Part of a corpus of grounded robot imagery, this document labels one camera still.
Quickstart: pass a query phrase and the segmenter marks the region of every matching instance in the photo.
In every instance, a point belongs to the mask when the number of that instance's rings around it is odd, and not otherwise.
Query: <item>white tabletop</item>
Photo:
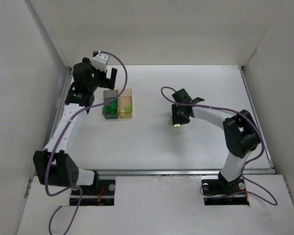
[[[250,206],[205,206],[199,176],[117,177],[114,206],[80,207],[67,235],[294,235],[294,207],[280,175],[253,175],[278,206],[249,196]],[[249,191],[272,199],[246,182]],[[51,187],[52,191],[60,188]],[[50,198],[34,178],[18,235],[48,235],[55,209],[69,203],[69,190]],[[51,224],[54,235],[67,228],[75,206],[63,207]]]
[[[124,83],[118,69],[116,89]],[[70,156],[85,169],[221,169],[228,149],[221,129],[199,119],[172,127],[171,103],[162,86],[185,88],[210,105],[252,112],[238,66],[127,66],[133,92],[133,118],[105,120],[102,108],[90,111]],[[170,90],[165,91],[171,97]],[[103,89],[94,104],[103,102]],[[253,152],[255,157],[260,146]],[[266,154],[247,168],[269,168]]]

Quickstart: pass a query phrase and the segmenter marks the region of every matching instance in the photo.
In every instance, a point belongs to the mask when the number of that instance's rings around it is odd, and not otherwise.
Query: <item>purple cable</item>
[[[262,156],[262,154],[264,153],[264,151],[265,151],[265,143],[264,143],[264,140],[263,140],[263,138],[262,138],[262,136],[261,136],[259,130],[257,129],[257,127],[256,127],[256,126],[255,126],[255,125],[254,125],[254,124],[253,124],[253,123],[252,123],[247,117],[245,117],[244,115],[242,115],[240,112],[238,112],[238,111],[236,111],[236,110],[228,109],[228,108],[220,108],[220,107],[208,106],[208,105],[201,105],[201,104],[182,104],[182,103],[177,103],[177,102],[175,102],[175,101],[173,101],[173,100],[170,100],[168,97],[166,97],[166,95],[163,93],[163,89],[170,89],[170,90],[172,90],[172,91],[174,91],[174,92],[176,92],[176,90],[173,89],[172,87],[162,87],[162,88],[161,88],[161,94],[162,94],[162,96],[163,96],[167,101],[169,101],[169,102],[171,102],[171,103],[173,103],[173,104],[180,105],[180,106],[196,106],[196,107],[208,108],[208,109],[214,109],[214,110],[224,110],[224,111],[229,111],[229,112],[232,112],[232,113],[235,113],[235,114],[239,115],[240,117],[242,117],[243,119],[245,119],[245,121],[246,121],[246,122],[247,122],[247,123],[248,123],[248,124],[254,129],[254,130],[255,130],[255,132],[256,132],[256,134],[257,134],[259,140],[260,140],[261,147],[262,147],[260,153],[259,153],[256,157],[254,157],[253,159],[250,159],[250,160],[248,160],[248,161],[245,162],[245,165],[243,166],[243,168],[242,168],[242,170],[241,170],[241,177],[242,177],[243,179],[245,179],[245,180],[251,182],[252,184],[254,184],[254,185],[256,185],[256,186],[262,188],[265,192],[267,192],[267,193],[273,198],[274,203],[268,201],[267,199],[263,198],[262,196],[259,196],[258,194],[254,193],[254,192],[249,192],[249,191],[240,191],[240,192],[236,192],[236,193],[233,193],[233,194],[230,194],[230,195],[225,195],[225,196],[221,196],[221,197],[214,197],[214,199],[223,199],[223,198],[227,198],[227,197],[234,196],[234,195],[236,195],[236,194],[249,193],[249,194],[252,194],[252,195],[254,195],[254,196],[256,196],[256,197],[258,197],[258,198],[264,200],[265,202],[267,202],[267,203],[269,203],[269,204],[271,204],[271,205],[273,205],[273,206],[277,206],[277,205],[278,205],[277,200],[275,199],[275,197],[273,196],[273,194],[272,194],[271,192],[268,191],[268,189],[266,189],[265,187],[261,186],[260,184],[254,182],[254,181],[252,181],[252,180],[250,180],[250,179],[247,179],[247,178],[243,175],[243,171],[244,171],[245,166],[246,166],[248,163],[250,163],[250,162],[252,162],[252,161],[255,161],[255,160],[259,159],[259,158]]]
[[[118,99],[118,98],[122,95],[122,93],[124,92],[124,90],[125,90],[125,88],[126,88],[126,85],[127,85],[127,70],[126,70],[126,67],[125,67],[125,65],[123,64],[123,62],[122,62],[122,61],[121,61],[116,55],[114,55],[114,54],[112,54],[112,53],[109,53],[109,52],[107,52],[107,51],[94,51],[94,52],[95,52],[95,53],[104,53],[104,54],[111,55],[112,57],[114,57],[114,58],[115,58],[115,59],[116,59],[121,65],[122,65],[122,67],[123,67],[123,69],[124,69],[124,72],[125,72],[125,83],[124,83],[124,86],[123,86],[123,88],[122,88],[120,94],[118,94],[118,95],[113,99],[113,100],[116,100],[116,99]],[[82,109],[78,110],[75,114],[72,115],[71,120],[73,120],[78,114],[80,114],[81,112],[83,112],[83,111],[85,111],[85,110],[90,110],[90,109],[92,109],[92,108],[95,108],[95,107],[98,107],[98,106],[102,106],[102,105],[106,105],[106,104],[108,104],[108,103],[107,103],[107,102],[104,102],[104,103],[95,104],[95,105],[92,105],[92,106],[89,106],[89,107],[82,108]],[[60,134],[60,136],[59,136],[59,139],[58,139],[57,142],[55,143],[55,146],[54,146],[54,148],[53,148],[53,150],[52,150],[52,152],[51,152],[51,155],[50,155],[50,157],[49,157],[49,161],[48,161],[47,169],[46,169],[46,174],[45,174],[45,190],[46,190],[46,194],[47,194],[49,197],[54,197],[54,196],[59,195],[60,193],[62,193],[62,192],[64,192],[64,191],[70,189],[70,188],[65,188],[65,189],[62,189],[62,190],[60,190],[60,191],[58,191],[58,192],[56,192],[56,193],[50,193],[50,192],[49,192],[49,188],[48,188],[49,172],[50,172],[50,167],[51,167],[51,163],[52,163],[53,158],[54,158],[55,151],[56,151],[57,147],[59,146],[59,144],[60,144],[60,142],[61,142],[61,140],[62,140],[62,138],[63,138],[63,136],[64,136],[65,132],[67,131],[67,129],[68,129],[68,127],[69,127],[70,124],[71,124],[71,121],[68,121],[68,123],[67,123],[66,126],[64,127],[63,131],[61,132],[61,134]],[[74,218],[75,218],[75,215],[76,215],[76,212],[77,212],[77,210],[78,210],[78,207],[79,207],[79,205],[80,205],[81,199],[82,199],[82,194],[83,194],[82,189],[81,189],[80,186],[77,186],[77,188],[80,190],[79,201],[78,201],[78,203],[77,203],[77,206],[76,206],[75,212],[74,212],[74,214],[73,214],[73,217],[72,217],[72,219],[71,219],[71,221],[70,221],[70,224],[69,224],[68,228],[66,229],[66,231],[64,232],[63,235],[65,235],[65,234],[69,231],[69,229],[70,229],[70,227],[71,227],[71,225],[72,225],[72,223],[73,223],[73,220],[74,220]],[[52,219],[53,219],[54,215],[57,213],[57,211],[58,211],[61,207],[62,207],[62,206],[60,206],[60,207],[59,207],[59,208],[53,213],[53,215],[52,215],[51,218],[50,218],[50,221],[49,221],[49,234],[50,234],[50,235],[53,235],[52,232],[51,232],[51,222],[52,222]]]

